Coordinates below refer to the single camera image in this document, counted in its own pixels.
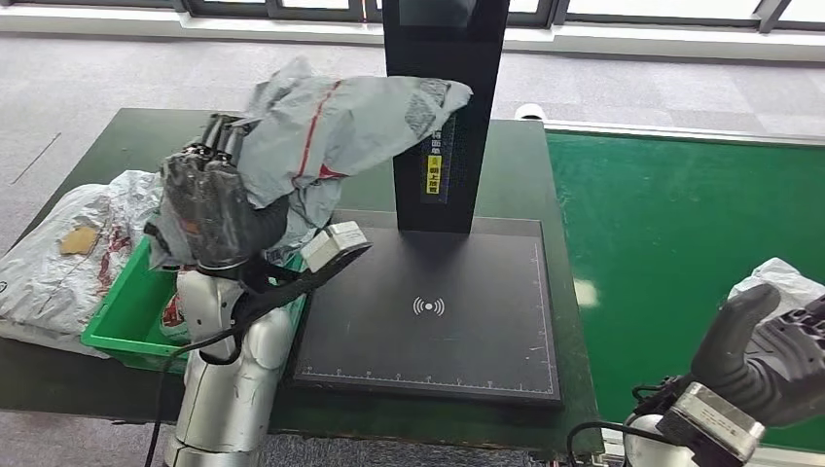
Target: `dark green table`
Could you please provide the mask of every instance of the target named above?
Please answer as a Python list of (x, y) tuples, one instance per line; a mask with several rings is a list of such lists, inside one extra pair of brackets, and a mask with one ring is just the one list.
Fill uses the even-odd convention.
[[(124, 169), (156, 170), (160, 160), (202, 132), (208, 112), (124, 109), (118, 113), (30, 227), (68, 190), (106, 183)], [(548, 255), (562, 410), (524, 409), (439, 400), (331, 394), (282, 387), (271, 431), (387, 438), (454, 445), (519, 448), (552, 458), (569, 429), (597, 418), (590, 366), (564, 245), (545, 133), (539, 123), (493, 122), (487, 139), (477, 215), (539, 219)], [(340, 207), (393, 210), (391, 164), (347, 180)], [(101, 361), (0, 340), (0, 409), (77, 413), (126, 420), (154, 414), (157, 378)], [(174, 380), (163, 418), (177, 418), (182, 395)], [(579, 451), (601, 451), (597, 432), (577, 438)]]
[[(821, 142), (581, 126), (547, 139), (573, 274), (596, 293), (581, 315), (605, 418), (627, 416), (633, 386), (685, 373), (716, 306), (765, 260), (825, 283)], [(764, 444), (825, 451), (825, 418)]]

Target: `black pillar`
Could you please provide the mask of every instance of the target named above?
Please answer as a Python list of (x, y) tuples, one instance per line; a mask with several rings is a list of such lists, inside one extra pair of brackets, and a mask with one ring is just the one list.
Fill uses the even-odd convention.
[(387, 75), (454, 80), (470, 103), (393, 160), (398, 228), (468, 234), (509, 0), (384, 0)]

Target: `cable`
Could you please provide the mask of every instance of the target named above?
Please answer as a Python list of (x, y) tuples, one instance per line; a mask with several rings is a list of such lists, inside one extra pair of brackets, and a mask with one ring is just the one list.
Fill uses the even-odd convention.
[(190, 343), (188, 345), (184, 345), (166, 356), (165, 360), (163, 361), (163, 366), (161, 368), (160, 380), (158, 381), (158, 392), (156, 394), (155, 400), (155, 421), (154, 426), (152, 427), (152, 441), (149, 442), (149, 450), (146, 452), (146, 461), (143, 463), (144, 467), (152, 467), (152, 460), (155, 458), (155, 449), (158, 446), (158, 437), (161, 433), (161, 419), (163, 418), (163, 385), (165, 384), (166, 374), (168, 374), (169, 369), (172, 368), (172, 363), (174, 363), (175, 359), (183, 355), (184, 353), (191, 352), (193, 350), (198, 350), (199, 348), (206, 347), (215, 342), (222, 341), (228, 338), (229, 336), (233, 336), (234, 334), (239, 332), (242, 329), (242, 327), (243, 325), (232, 326), (229, 329), (221, 331), (220, 333), (216, 334), (215, 336), (212, 336), (209, 339), (204, 339), (203, 341), (197, 341)]
[(641, 404), (644, 402), (646, 397), (640, 394), (641, 391), (661, 391), (664, 388), (664, 385), (660, 386), (648, 386), (648, 385), (640, 385), (636, 386), (632, 390), (633, 398), (636, 400), (637, 403)]
[(608, 428), (610, 430), (620, 431), (627, 435), (634, 435), (638, 436), (639, 438), (645, 438), (648, 440), (665, 443), (666, 445), (673, 445), (673, 443), (668, 441), (667, 438), (660, 434), (640, 430), (638, 428), (626, 426), (621, 423), (613, 423), (611, 421), (601, 420), (586, 421), (584, 423), (579, 423), (578, 425), (574, 426), (573, 429), (571, 429), (570, 432), (567, 433), (567, 463), (570, 464), (570, 467), (576, 467), (576, 454), (573, 452), (573, 439), (580, 431), (587, 430), (589, 428)]

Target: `green plastic crate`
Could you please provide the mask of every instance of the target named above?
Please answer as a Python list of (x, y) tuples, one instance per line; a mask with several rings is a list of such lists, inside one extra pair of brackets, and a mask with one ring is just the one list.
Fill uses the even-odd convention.
[[(301, 261), (289, 267), (297, 269)], [(161, 314), (175, 294), (175, 272), (149, 270), (149, 239), (137, 245), (126, 267), (112, 284), (100, 308), (81, 334), (80, 342), (131, 368), (159, 371), (165, 356), (178, 348), (161, 333)], [(289, 304), (293, 330), (298, 328), (305, 298)], [(172, 364), (182, 374), (186, 355)]]

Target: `gray carpet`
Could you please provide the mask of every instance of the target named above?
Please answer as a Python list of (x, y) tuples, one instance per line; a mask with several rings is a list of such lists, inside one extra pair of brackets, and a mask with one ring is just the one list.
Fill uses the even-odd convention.
[[(0, 35), (0, 252), (121, 107), (239, 110), (305, 54), (319, 73), (382, 74), (377, 48)], [(493, 116), (825, 135), (825, 69), (504, 54)], [(139, 466), (149, 427), (0, 413), (0, 467)], [(523, 466), (523, 452), (267, 440), (270, 466)]]

